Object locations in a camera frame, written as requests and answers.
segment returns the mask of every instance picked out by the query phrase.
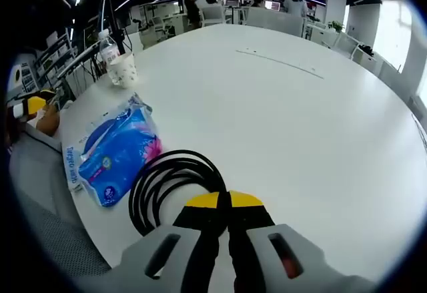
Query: plastic water bottle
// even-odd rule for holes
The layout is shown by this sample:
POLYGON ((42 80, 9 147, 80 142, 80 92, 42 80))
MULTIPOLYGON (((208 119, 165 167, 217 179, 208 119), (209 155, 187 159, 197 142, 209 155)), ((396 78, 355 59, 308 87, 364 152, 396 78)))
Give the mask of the plastic water bottle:
POLYGON ((113 81, 113 84, 119 85, 117 76, 111 70, 109 64, 120 55, 119 47, 115 41, 109 36, 109 30, 104 29, 98 34, 98 38, 101 41, 99 44, 99 52, 101 54, 102 60, 106 64, 108 76, 113 81))

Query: round table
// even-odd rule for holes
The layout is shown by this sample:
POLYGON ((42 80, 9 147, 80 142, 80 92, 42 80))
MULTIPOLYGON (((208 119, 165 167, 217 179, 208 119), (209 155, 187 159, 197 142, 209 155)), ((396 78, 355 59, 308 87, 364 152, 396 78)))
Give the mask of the round table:
MULTIPOLYGON (((344 274, 381 280, 405 256, 427 204, 427 155, 414 116, 377 77, 299 37, 214 25, 135 56, 131 89, 92 85, 61 118, 63 148, 136 91, 153 108, 165 150, 207 156, 229 190, 258 197, 276 224, 324 250, 344 274)), ((186 186, 161 208, 172 223, 204 190, 186 186)), ((127 211, 73 192, 82 222, 111 266, 141 236, 127 211)), ((230 286, 228 235, 211 292, 230 286)))

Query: potted plant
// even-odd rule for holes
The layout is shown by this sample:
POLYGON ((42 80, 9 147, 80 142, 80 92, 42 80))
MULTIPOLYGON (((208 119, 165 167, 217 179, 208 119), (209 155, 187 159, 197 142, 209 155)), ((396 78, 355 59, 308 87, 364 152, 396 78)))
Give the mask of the potted plant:
POLYGON ((328 27, 334 28, 337 33, 341 33, 343 25, 339 21, 330 21, 328 27))

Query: paper cup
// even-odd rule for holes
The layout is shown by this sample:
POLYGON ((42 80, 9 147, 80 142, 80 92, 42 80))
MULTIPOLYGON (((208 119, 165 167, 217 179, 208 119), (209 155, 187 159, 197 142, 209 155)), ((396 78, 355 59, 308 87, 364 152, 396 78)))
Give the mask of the paper cup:
POLYGON ((133 53, 117 56, 110 64, 113 83, 122 87, 130 87, 138 80, 133 53))

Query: coiled cable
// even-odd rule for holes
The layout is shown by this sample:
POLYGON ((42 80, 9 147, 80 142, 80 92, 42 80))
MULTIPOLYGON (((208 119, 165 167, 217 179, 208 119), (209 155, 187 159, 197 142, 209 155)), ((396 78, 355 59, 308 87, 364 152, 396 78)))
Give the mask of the coiled cable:
POLYGON ((137 231, 145 236, 158 227, 161 203, 172 191, 187 185, 198 184, 208 192, 226 192, 220 171, 205 156, 189 150, 166 152, 146 163, 133 181, 129 195, 129 215, 137 231), (168 187, 160 195, 165 183, 168 187), (155 226, 149 221, 148 207, 152 198, 155 226))

